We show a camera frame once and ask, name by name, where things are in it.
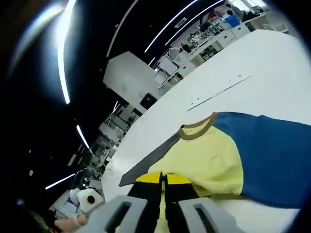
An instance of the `window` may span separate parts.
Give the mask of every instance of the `window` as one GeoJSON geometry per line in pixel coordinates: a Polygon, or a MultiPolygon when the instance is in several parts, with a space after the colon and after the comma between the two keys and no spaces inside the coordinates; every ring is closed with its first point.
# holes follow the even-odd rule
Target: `window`
{"type": "Polygon", "coordinates": [[[246,0],[252,7],[253,6],[266,6],[263,0],[246,0]]]}
{"type": "Polygon", "coordinates": [[[230,3],[238,7],[241,11],[249,11],[249,8],[241,0],[230,0],[230,3]]]}

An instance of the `white desk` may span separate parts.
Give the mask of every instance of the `white desk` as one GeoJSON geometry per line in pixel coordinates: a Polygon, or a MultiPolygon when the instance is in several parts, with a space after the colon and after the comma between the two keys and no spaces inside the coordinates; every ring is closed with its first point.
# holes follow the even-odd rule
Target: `white desk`
{"type": "MultiPolygon", "coordinates": [[[[298,39],[256,30],[220,51],[160,98],[128,131],[102,177],[107,200],[127,194],[121,176],[175,133],[182,124],[198,122],[213,111],[266,115],[311,125],[310,60],[298,39]],[[244,82],[187,111],[198,96],[218,92],[238,74],[244,82]]],[[[250,200],[217,204],[248,233],[281,232],[297,210],[267,207],[250,200]]]]}

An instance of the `ceiling light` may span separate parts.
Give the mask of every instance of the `ceiling light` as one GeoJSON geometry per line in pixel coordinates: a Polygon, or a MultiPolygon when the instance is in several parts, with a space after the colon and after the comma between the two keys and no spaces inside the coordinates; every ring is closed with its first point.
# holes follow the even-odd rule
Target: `ceiling light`
{"type": "Polygon", "coordinates": [[[188,4],[184,9],[182,9],[177,15],[174,16],[174,18],[172,18],[165,26],[164,28],[162,28],[162,30],[155,36],[155,38],[151,41],[150,45],[146,48],[145,52],[148,51],[148,49],[150,48],[150,46],[155,42],[155,40],[161,35],[161,33],[181,14],[183,13],[187,8],[189,8],[192,4],[194,4],[195,2],[197,2],[198,0],[194,0],[193,2],[191,2],[190,4],[188,4]]]}
{"type": "Polygon", "coordinates": [[[81,158],[79,159],[78,165],[81,163],[82,159],[83,159],[83,157],[81,157],[81,158]]]}
{"type": "Polygon", "coordinates": [[[51,185],[45,187],[45,190],[47,190],[47,189],[49,189],[49,188],[52,188],[53,186],[55,186],[55,185],[57,185],[57,184],[59,184],[59,183],[65,181],[65,180],[69,179],[70,177],[74,176],[75,174],[76,174],[76,173],[73,173],[73,174],[71,174],[70,176],[67,176],[66,178],[61,179],[60,181],[57,181],[57,182],[55,182],[55,183],[53,183],[53,184],[51,184],[51,185]]]}
{"type": "Polygon", "coordinates": [[[118,105],[118,102],[116,102],[115,106],[113,107],[113,112],[115,112],[115,111],[116,111],[116,109],[117,109],[117,105],[118,105]]]}
{"type": "Polygon", "coordinates": [[[151,60],[151,62],[149,62],[149,66],[151,65],[151,63],[155,60],[155,57],[151,60]]]}
{"type": "Polygon", "coordinates": [[[68,33],[71,14],[73,10],[73,6],[75,5],[76,0],[69,0],[62,16],[57,25],[57,59],[58,59],[58,72],[60,83],[62,86],[64,98],[66,104],[70,103],[69,94],[66,85],[66,78],[65,78],[65,68],[64,68],[64,47],[65,47],[65,40],[68,33]]]}
{"type": "Polygon", "coordinates": [[[205,10],[201,11],[200,13],[198,13],[195,17],[193,17],[189,22],[187,22],[181,29],[178,30],[178,32],[176,32],[171,39],[168,40],[168,42],[166,42],[165,45],[167,45],[178,33],[180,33],[189,23],[191,23],[195,18],[197,18],[200,14],[204,13],[205,11],[207,11],[208,9],[210,9],[211,7],[217,5],[218,3],[222,2],[224,0],[220,0],[214,4],[212,4],[211,6],[209,6],[208,8],[206,8],[205,10]]]}
{"type": "Polygon", "coordinates": [[[113,43],[115,42],[115,39],[116,39],[116,37],[117,37],[117,35],[118,35],[118,33],[119,33],[119,30],[120,30],[122,24],[124,23],[126,17],[128,16],[128,14],[130,13],[130,11],[133,9],[133,7],[135,6],[135,4],[136,4],[137,2],[138,2],[138,0],[134,0],[134,2],[132,3],[132,5],[130,6],[130,8],[128,8],[127,11],[125,12],[123,18],[121,19],[120,24],[117,24],[117,25],[116,25],[117,29],[116,29],[116,32],[114,33],[114,35],[113,35],[113,37],[112,37],[112,40],[111,40],[111,42],[110,42],[110,45],[109,45],[109,48],[108,48],[106,57],[108,57],[109,54],[110,54],[112,45],[113,45],[113,43]]]}
{"type": "Polygon", "coordinates": [[[34,19],[29,28],[22,35],[21,39],[17,43],[16,49],[13,52],[12,61],[9,66],[9,74],[11,75],[18,61],[21,59],[26,49],[32,45],[34,40],[44,30],[46,25],[59,13],[64,10],[64,7],[60,4],[51,4],[40,13],[39,16],[34,19]]]}
{"type": "Polygon", "coordinates": [[[77,125],[77,131],[78,131],[78,133],[79,133],[79,135],[80,135],[80,137],[81,137],[82,141],[84,142],[84,144],[85,144],[86,148],[88,148],[88,149],[89,149],[88,143],[86,142],[86,139],[84,138],[84,136],[83,136],[83,134],[82,134],[82,131],[81,131],[80,126],[79,126],[79,125],[77,125]]]}

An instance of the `white cabinet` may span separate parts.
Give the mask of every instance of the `white cabinet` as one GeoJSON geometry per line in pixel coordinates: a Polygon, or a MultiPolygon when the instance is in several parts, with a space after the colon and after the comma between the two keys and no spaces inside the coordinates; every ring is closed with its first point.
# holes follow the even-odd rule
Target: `white cabinet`
{"type": "Polygon", "coordinates": [[[232,32],[228,32],[226,35],[222,36],[218,39],[218,43],[223,47],[227,47],[230,44],[232,44],[234,41],[236,41],[237,38],[232,32]]]}
{"type": "Polygon", "coordinates": [[[196,68],[196,66],[194,64],[192,64],[191,62],[188,62],[186,64],[184,64],[181,68],[179,68],[178,73],[183,76],[186,77],[188,74],[190,74],[194,69],[196,68]]]}
{"type": "Polygon", "coordinates": [[[250,33],[250,30],[243,23],[240,24],[239,26],[236,26],[235,28],[232,28],[231,31],[238,39],[250,33]]]}

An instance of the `blue fabric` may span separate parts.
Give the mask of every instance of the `blue fabric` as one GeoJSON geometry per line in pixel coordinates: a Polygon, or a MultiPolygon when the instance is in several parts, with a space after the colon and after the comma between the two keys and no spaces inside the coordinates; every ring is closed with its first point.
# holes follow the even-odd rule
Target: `blue fabric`
{"type": "Polygon", "coordinates": [[[225,20],[227,21],[227,23],[229,23],[231,25],[231,27],[236,27],[238,25],[240,25],[240,21],[236,16],[229,16],[227,18],[225,18],[225,20]]]}
{"type": "Polygon", "coordinates": [[[242,195],[275,207],[302,207],[311,188],[311,126],[230,112],[218,113],[213,126],[237,145],[242,195]]]}

